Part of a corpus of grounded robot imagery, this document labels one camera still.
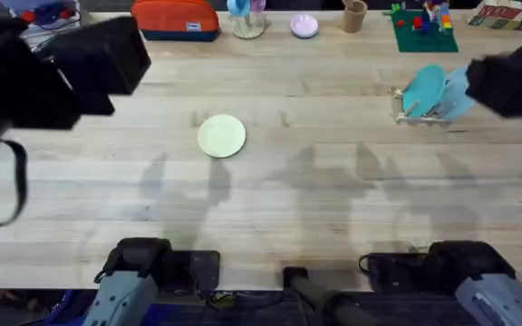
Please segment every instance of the green lego baseplate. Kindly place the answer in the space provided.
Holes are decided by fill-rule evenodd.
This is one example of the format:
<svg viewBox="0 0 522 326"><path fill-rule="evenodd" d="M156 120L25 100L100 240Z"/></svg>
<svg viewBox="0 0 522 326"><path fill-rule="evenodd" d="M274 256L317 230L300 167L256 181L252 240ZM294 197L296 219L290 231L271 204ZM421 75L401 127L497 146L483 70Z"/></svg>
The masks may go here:
<svg viewBox="0 0 522 326"><path fill-rule="evenodd" d="M438 24L431 23L425 34L412 31L412 20L421 15L421 10L399 10L391 14L398 50L401 53L457 53L459 47L453 29L443 33L439 31ZM404 21L404 25L398 27L400 20Z"/></svg>

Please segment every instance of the blue plate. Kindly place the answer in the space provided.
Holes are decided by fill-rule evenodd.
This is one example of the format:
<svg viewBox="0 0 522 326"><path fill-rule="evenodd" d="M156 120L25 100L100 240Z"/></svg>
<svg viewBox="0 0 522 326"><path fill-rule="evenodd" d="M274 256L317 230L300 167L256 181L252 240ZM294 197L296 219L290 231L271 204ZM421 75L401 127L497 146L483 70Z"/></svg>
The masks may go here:
<svg viewBox="0 0 522 326"><path fill-rule="evenodd" d="M446 73L436 65L431 64L418 70L416 76L404 91L402 109L407 112L416 101L418 104L410 111L409 117L417 118L426 114L439 102Z"/></svg>
<svg viewBox="0 0 522 326"><path fill-rule="evenodd" d="M227 8L234 16L246 16L251 10L251 0L227 0Z"/></svg>
<svg viewBox="0 0 522 326"><path fill-rule="evenodd" d="M446 80L437 113L444 120L455 120L466 113L474 101L465 94L469 87L467 66L455 69Z"/></svg>

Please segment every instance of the small pink dish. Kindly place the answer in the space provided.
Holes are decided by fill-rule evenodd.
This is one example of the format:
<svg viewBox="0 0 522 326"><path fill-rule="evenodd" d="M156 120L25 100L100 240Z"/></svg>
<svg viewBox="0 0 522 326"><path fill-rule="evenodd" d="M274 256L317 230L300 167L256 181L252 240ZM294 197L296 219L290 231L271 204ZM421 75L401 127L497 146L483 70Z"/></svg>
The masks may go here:
<svg viewBox="0 0 522 326"><path fill-rule="evenodd" d="M291 32L299 38L311 38L317 34L317 20L310 14L296 14L291 18Z"/></svg>

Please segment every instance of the black cable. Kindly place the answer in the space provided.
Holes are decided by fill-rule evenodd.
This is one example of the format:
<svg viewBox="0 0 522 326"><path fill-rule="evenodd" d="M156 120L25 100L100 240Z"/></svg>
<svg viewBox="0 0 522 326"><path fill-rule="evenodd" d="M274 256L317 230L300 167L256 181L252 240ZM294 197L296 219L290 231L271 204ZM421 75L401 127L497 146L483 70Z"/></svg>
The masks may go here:
<svg viewBox="0 0 522 326"><path fill-rule="evenodd" d="M4 222L0 222L0 226L6 226L15 222L24 210L25 202L27 202L27 151L25 151L25 148L21 144L12 140L0 140L0 142L9 146L15 154L14 174L17 205L11 217Z"/></svg>
<svg viewBox="0 0 522 326"><path fill-rule="evenodd" d="M35 320L35 321L27 321L27 322L22 322L22 323L19 323L19 324L16 324L15 326L39 326L39 325L44 325L45 323L45 318L42 318L42 319L38 319L38 320Z"/></svg>
<svg viewBox="0 0 522 326"><path fill-rule="evenodd" d="M264 304L260 304L260 305L257 305L257 306L239 307L238 305L236 305L235 309L237 311L239 311L239 312L254 312L254 311L261 310L261 309L266 309L266 308L269 308L269 307L276 306L277 304L283 302L284 298L285 298L285 291L281 291L281 295L279 295L279 298L277 300L275 300L275 301L264 303Z"/></svg>
<svg viewBox="0 0 522 326"><path fill-rule="evenodd" d="M301 323L303 326L309 326L309 322L307 321L307 312L305 311L305 301L297 292L294 292L294 297L297 299L297 310L299 310L299 313L301 314Z"/></svg>
<svg viewBox="0 0 522 326"><path fill-rule="evenodd" d="M366 276L370 276L370 270L362 266L362 261L368 258L370 258L370 254L365 254L362 257L360 257L360 260L358 260L358 267L360 268L360 271Z"/></svg>
<svg viewBox="0 0 522 326"><path fill-rule="evenodd" d="M203 311L200 313L200 316L198 317L198 321L197 321L197 325L195 326L200 326L200 324L203 323L203 321L205 320L205 314L207 314L207 305L205 304L203 306Z"/></svg>

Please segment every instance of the wooden tabletop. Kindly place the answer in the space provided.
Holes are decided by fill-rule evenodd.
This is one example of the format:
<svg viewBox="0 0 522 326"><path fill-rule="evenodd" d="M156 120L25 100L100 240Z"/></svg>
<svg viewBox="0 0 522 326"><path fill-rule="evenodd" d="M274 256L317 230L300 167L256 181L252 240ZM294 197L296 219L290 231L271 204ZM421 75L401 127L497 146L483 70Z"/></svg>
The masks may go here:
<svg viewBox="0 0 522 326"><path fill-rule="evenodd" d="M105 18L113 14L98 14ZM147 43L152 66L113 117L72 132L12 130L30 154L30 201L0 228L0 288L93 287L125 237L168 238L222 255L221 288L274 289L303 264L328 286L368 289L356 261L371 251L424 251L445 239L483 240L522 280L522 120L480 106L449 129L396 125L391 86L429 63L447 72L513 51L522 32L467 26L459 53L399 53L389 18L366 15L345 34L341 14L314 13L299 40L292 13L269 13L254 41ZM227 113L245 147L213 160L198 126ZM11 153L0 147L0 216L15 203Z"/></svg>

